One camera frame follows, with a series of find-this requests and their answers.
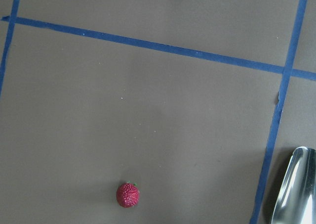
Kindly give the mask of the red strawberry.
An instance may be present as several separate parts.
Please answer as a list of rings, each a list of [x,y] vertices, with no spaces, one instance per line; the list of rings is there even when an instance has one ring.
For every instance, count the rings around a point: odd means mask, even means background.
[[[117,188],[116,200],[123,208],[135,207],[139,203],[140,191],[137,184],[125,182]]]

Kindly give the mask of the metal ice scoop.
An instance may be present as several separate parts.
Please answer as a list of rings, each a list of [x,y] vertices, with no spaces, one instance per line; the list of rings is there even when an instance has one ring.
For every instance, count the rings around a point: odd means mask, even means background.
[[[290,158],[274,207],[273,224],[316,222],[316,150],[297,147]]]

